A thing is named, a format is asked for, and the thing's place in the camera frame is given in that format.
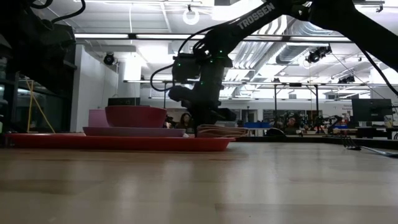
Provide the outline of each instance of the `pink plate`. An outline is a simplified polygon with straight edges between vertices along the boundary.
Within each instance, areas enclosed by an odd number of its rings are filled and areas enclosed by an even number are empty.
[[[86,136],[182,137],[185,129],[83,127]]]

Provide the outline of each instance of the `red tray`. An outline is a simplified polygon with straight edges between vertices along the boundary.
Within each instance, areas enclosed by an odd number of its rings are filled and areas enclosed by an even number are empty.
[[[143,151],[224,151],[233,138],[101,137],[64,134],[8,134],[14,147]]]

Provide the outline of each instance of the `cloth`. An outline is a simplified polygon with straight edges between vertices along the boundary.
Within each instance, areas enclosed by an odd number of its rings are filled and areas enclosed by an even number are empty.
[[[198,127],[198,138],[240,138],[248,135],[246,128],[226,128],[204,124]]]

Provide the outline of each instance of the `woman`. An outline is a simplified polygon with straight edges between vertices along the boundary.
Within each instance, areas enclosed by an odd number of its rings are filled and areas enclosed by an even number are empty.
[[[177,128],[177,129],[185,129],[186,133],[193,133],[191,115],[188,114],[188,113],[182,114],[181,118],[180,118],[180,122],[178,123],[178,125],[175,128]]]

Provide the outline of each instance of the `computer monitor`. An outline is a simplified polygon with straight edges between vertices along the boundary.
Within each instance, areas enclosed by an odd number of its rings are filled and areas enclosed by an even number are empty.
[[[352,99],[355,122],[384,121],[392,115],[391,99]]]

